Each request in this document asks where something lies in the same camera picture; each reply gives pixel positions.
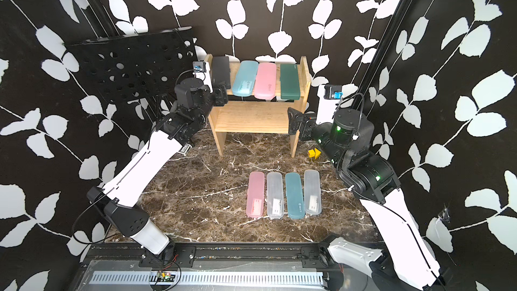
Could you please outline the light blue pencil case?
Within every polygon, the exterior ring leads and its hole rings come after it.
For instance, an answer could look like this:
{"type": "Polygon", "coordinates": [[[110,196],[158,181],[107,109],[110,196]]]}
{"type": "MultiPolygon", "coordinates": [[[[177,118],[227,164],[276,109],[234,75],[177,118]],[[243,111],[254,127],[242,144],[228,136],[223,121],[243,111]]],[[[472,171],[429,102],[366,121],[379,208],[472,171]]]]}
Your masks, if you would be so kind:
{"type": "Polygon", "coordinates": [[[253,93],[258,67],[257,61],[243,61],[240,64],[232,85],[234,96],[248,97],[253,93]]]}

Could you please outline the black pencil case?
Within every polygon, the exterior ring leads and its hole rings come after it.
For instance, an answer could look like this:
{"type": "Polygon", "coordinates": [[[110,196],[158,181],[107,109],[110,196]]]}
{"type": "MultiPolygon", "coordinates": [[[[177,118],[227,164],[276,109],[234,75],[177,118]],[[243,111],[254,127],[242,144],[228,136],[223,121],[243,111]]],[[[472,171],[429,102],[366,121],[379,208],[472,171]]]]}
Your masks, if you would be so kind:
{"type": "Polygon", "coordinates": [[[226,90],[231,88],[230,60],[229,57],[213,57],[211,64],[211,77],[216,86],[223,86],[226,90]]]}

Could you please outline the clear frosted pencil case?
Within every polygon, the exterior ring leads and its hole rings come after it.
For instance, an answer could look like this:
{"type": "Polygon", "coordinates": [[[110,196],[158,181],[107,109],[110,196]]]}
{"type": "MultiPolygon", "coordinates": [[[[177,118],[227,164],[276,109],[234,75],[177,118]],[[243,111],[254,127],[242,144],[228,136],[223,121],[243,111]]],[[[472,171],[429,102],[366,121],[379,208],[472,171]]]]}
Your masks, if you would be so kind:
{"type": "Polygon", "coordinates": [[[306,213],[315,216],[322,212],[320,174],[315,170],[304,172],[304,205],[306,213]]]}

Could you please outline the teal pencil case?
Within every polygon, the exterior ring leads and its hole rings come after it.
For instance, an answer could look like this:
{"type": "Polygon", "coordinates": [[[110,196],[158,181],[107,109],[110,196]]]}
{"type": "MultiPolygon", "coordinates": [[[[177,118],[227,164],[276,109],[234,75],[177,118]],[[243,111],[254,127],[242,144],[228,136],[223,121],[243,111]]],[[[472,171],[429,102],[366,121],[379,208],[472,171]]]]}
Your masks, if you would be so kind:
{"type": "Polygon", "coordinates": [[[288,216],[293,220],[303,219],[305,217],[304,194],[298,173],[289,172],[285,175],[285,195],[288,216]]]}

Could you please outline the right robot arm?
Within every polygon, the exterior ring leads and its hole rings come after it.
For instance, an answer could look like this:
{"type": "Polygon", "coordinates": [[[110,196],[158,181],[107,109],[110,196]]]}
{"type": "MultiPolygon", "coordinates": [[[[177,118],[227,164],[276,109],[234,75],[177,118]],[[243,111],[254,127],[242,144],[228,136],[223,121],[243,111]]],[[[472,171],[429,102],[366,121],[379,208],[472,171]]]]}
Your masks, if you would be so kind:
{"type": "Polygon", "coordinates": [[[374,125],[360,110],[338,109],[333,121],[317,124],[314,113],[288,109],[289,133],[314,141],[337,177],[368,211],[385,246],[373,249],[335,237],[325,249],[336,264],[366,275],[379,290],[444,288],[440,264],[407,208],[393,166],[371,151],[374,125]]]}

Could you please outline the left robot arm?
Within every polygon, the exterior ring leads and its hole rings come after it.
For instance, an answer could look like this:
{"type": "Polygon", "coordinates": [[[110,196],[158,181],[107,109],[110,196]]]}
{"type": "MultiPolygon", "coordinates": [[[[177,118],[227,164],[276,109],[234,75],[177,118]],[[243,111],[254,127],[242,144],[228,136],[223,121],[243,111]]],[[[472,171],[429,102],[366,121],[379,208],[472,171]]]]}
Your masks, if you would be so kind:
{"type": "Polygon", "coordinates": [[[156,123],[144,147],[104,187],[93,187],[87,194],[90,207],[124,237],[132,238],[154,255],[162,253],[170,240],[137,202],[167,161],[190,148],[192,137],[204,128],[212,109],[228,103],[224,84],[208,86],[198,78],[183,80],[174,91],[176,109],[156,123]]]}

